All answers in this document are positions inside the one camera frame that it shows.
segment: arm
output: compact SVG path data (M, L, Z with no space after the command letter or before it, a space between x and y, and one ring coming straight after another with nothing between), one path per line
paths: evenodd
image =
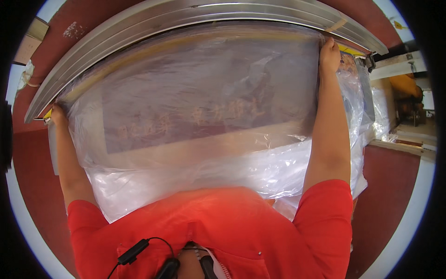
M68 206L73 200L86 200L98 206L87 174L79 165L68 130L68 119L59 106L53 106L51 119L56 125L59 179L65 204Z
M336 77L340 60L338 44L330 38L320 54L318 111L303 192L329 179L340 179L350 184L350 139Z

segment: metal frame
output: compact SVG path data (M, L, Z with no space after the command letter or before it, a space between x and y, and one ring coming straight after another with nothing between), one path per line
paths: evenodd
M157 33L197 23L222 20L281 21L325 30L371 52L388 53L386 46L358 22L316 0L147 0L97 26L77 42L47 75L25 115L39 116L74 78L111 53Z

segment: plastic wrap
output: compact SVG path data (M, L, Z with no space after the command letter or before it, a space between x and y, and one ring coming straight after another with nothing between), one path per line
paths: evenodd
M322 41L288 24L195 26L115 55L70 85L58 101L107 220L201 187L301 194ZM337 74L353 147L360 82Z
M372 88L373 107L375 108L375 122L373 123L373 132L376 139L384 142L392 142L396 135L391 135L390 120L387 110L387 100L383 89Z

